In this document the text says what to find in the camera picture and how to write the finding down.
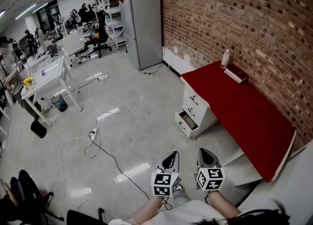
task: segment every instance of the black hair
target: black hair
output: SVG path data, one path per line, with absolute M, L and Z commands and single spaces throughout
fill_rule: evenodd
M 12 44 L 12 47 L 13 47 L 13 49 L 15 49 L 15 48 L 18 47 L 18 44 L 17 44 L 17 43 L 13 43 L 13 44 Z
M 0 43 L 10 43 L 9 39 L 5 36 L 0 37 Z
M 256 209 L 245 214 L 226 219 L 227 225 L 289 225 L 289 218 L 285 208 L 279 202 L 275 202 L 278 209 Z M 218 225 L 216 219 L 211 221 L 202 220 L 194 225 Z

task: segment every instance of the open drawer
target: open drawer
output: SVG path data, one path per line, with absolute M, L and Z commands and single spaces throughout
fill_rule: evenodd
M 177 113 L 175 112 L 175 121 L 180 126 L 180 128 L 184 131 L 186 136 L 195 137 L 198 133 L 197 124 L 190 118 L 190 116 L 186 113 L 185 110 Z

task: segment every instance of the metal shelving unit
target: metal shelving unit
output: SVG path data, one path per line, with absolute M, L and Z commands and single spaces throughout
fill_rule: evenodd
M 106 18 L 106 32 L 115 43 L 116 49 L 119 49 L 120 46 L 126 44 L 119 6 L 111 7 L 110 0 L 95 0 L 95 3 L 96 5 L 102 4 L 105 13 L 109 15 L 109 18 Z

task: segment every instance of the brick wall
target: brick wall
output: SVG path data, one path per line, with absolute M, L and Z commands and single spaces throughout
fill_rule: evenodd
M 163 43 L 199 68 L 229 48 L 234 63 L 297 129 L 313 139 L 311 0 L 163 0 Z

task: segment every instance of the trash can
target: trash can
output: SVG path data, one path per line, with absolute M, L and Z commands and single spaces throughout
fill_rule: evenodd
M 61 94 L 53 96 L 51 99 L 51 103 L 53 103 L 53 105 L 57 107 L 60 112 L 64 112 L 67 109 L 67 103 L 65 102 Z
M 47 129 L 40 124 L 38 120 L 34 120 L 30 125 L 30 130 L 34 132 L 39 138 L 44 138 L 47 134 Z

